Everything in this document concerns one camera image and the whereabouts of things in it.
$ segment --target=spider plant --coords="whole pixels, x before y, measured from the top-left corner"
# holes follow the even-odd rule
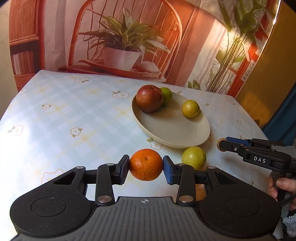
[[[207,91],[210,92],[220,92],[225,89],[227,84],[229,84],[228,79],[230,75],[228,75],[227,78],[226,76],[234,63],[241,62],[245,57],[247,58],[248,62],[250,61],[245,43],[247,40],[250,40],[256,44],[255,32],[260,26],[264,31],[260,20],[256,16],[257,13],[260,11],[266,11],[266,13],[271,15],[272,18],[275,18],[275,15],[270,13],[262,5],[263,0],[250,1],[252,3],[252,8],[250,11],[247,11],[247,7],[245,6],[243,0],[238,0],[235,4],[233,4],[235,23],[231,23],[223,0],[217,1],[224,20],[224,23],[222,24],[227,29],[227,48],[225,52],[219,50],[216,55],[216,59],[220,64],[220,67],[214,78],[207,86]],[[233,39],[230,39],[230,35],[233,32],[235,32],[234,37]]]
[[[105,46],[124,51],[139,52],[142,56],[145,51],[155,55],[158,49],[170,53],[169,49],[162,44],[163,39],[157,35],[159,30],[156,27],[140,23],[137,20],[138,17],[133,18],[126,8],[123,8],[122,13],[123,19],[121,22],[114,17],[97,13],[105,20],[99,22],[104,27],[104,30],[79,33],[90,36],[86,39],[86,41],[91,40],[89,49]]]

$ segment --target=apple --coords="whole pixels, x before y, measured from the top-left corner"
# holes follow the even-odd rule
[[[162,105],[163,92],[156,86],[144,85],[137,92],[136,102],[142,111],[153,112]]]

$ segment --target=human hand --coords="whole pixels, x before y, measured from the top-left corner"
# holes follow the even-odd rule
[[[289,179],[285,177],[281,177],[276,181],[276,185],[285,191],[288,191],[290,193],[296,193],[296,179]],[[271,174],[268,177],[268,188],[267,188],[268,194],[272,196],[276,201],[278,191],[274,188],[274,181],[271,177]],[[293,211],[296,209],[296,198],[292,200],[289,210]]]

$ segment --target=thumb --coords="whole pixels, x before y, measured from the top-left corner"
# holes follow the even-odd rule
[[[281,177],[276,181],[276,185],[285,191],[290,193],[296,193],[296,179],[288,179]]]

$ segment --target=lime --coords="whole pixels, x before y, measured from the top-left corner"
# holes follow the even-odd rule
[[[182,163],[193,166],[200,170],[207,160],[204,150],[198,146],[189,147],[183,152]]]
[[[200,106],[195,100],[187,100],[182,105],[182,113],[187,118],[194,118],[200,112]]]
[[[160,88],[163,92],[163,105],[167,105],[173,97],[172,91],[167,87]]]

